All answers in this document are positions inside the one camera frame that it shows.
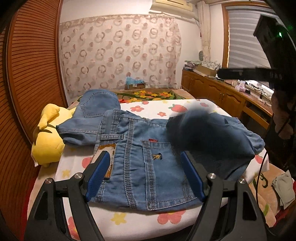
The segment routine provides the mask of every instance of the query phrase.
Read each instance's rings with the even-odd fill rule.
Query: cardboard box
[[[213,76],[215,77],[216,74],[217,74],[217,71],[216,70],[212,70],[212,69],[209,69],[207,67],[204,67],[202,66],[201,64],[195,66],[195,69],[199,72],[202,72],[203,74],[206,74],[208,76]]]
[[[137,84],[137,86],[134,85],[125,85],[124,90],[137,90],[137,89],[145,89],[146,83],[144,84]]]

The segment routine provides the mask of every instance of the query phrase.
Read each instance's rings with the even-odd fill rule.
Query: person's hand
[[[274,113],[274,123],[275,131],[279,132],[283,127],[286,120],[289,118],[289,114],[284,110],[285,107],[288,107],[289,110],[292,109],[294,102],[296,101],[296,96],[293,100],[289,101],[286,93],[284,91],[275,91],[271,97],[272,111]],[[279,137],[288,140],[294,133],[293,128],[289,124],[285,125],[284,129],[279,133]]]

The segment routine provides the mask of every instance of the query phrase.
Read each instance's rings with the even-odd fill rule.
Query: embroidered logo
[[[163,156],[161,153],[158,153],[158,154],[152,154],[152,157],[153,157],[153,160],[155,159],[159,159],[159,160],[162,160],[163,159]]]

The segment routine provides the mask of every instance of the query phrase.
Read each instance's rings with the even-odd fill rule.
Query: bed
[[[177,115],[180,111],[190,108],[205,108],[209,112],[217,112],[230,116],[224,110],[209,100],[205,99],[165,99],[156,101],[137,100],[131,103],[121,103],[121,109],[133,112],[141,117],[154,119],[168,119]],[[265,150],[259,154],[263,157]],[[90,163],[93,155],[93,147],[71,148],[66,146],[56,173],[55,165],[51,164],[52,172],[45,174],[41,169],[38,180],[35,183],[35,191],[32,192],[28,207],[28,214],[33,204],[34,196],[37,194],[45,178],[51,176],[55,181],[68,179],[77,172],[83,172]],[[243,174],[248,184],[254,180],[260,169],[258,157],[254,158]],[[265,161],[262,172],[269,170],[269,162]],[[152,213],[131,211],[130,209],[113,209],[103,204],[89,203],[93,217],[104,236],[105,240],[143,240],[173,233],[193,225],[200,212],[201,206],[191,207],[174,213]],[[72,238],[80,240],[72,218],[68,199],[64,198],[64,207],[69,230]]]

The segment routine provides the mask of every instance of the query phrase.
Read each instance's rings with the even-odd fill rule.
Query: metal screw
[[[80,179],[80,178],[82,177],[82,173],[81,173],[81,172],[78,172],[78,173],[76,173],[76,174],[74,175],[74,177],[75,177],[76,179]]]
[[[207,175],[210,179],[215,179],[216,178],[216,174],[215,173],[209,173]]]
[[[45,180],[45,183],[50,184],[52,181],[53,181],[52,178],[48,178],[48,179]]]
[[[244,179],[242,177],[239,179],[240,184],[246,184],[246,182],[247,182],[246,179]]]

